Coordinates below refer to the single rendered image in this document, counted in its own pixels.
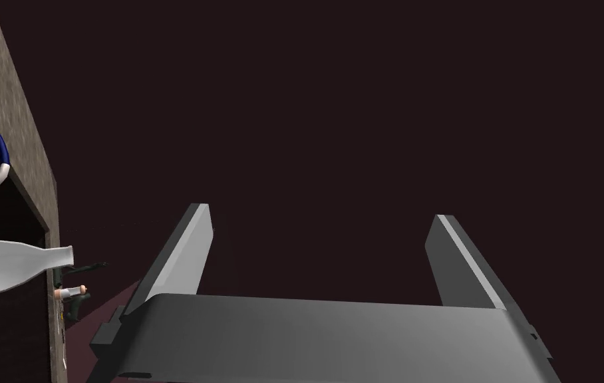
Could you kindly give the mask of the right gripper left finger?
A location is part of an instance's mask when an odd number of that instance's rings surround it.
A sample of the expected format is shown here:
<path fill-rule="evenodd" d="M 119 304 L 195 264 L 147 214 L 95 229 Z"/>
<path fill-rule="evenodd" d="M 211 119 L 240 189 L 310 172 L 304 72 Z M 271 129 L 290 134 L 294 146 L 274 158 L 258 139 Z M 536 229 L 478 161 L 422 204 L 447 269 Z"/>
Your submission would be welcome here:
<path fill-rule="evenodd" d="M 195 295 L 213 238 L 209 204 L 191 203 L 137 284 L 124 314 L 129 315 L 158 294 Z"/>

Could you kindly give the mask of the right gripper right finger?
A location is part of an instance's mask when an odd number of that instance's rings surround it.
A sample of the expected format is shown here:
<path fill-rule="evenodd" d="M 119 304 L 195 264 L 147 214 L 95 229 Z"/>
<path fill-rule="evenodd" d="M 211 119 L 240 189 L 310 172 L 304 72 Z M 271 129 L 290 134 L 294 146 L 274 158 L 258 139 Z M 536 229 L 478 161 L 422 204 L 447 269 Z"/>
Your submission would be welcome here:
<path fill-rule="evenodd" d="M 445 215 L 434 217 L 424 247 L 445 307 L 506 309 L 489 278 Z"/>

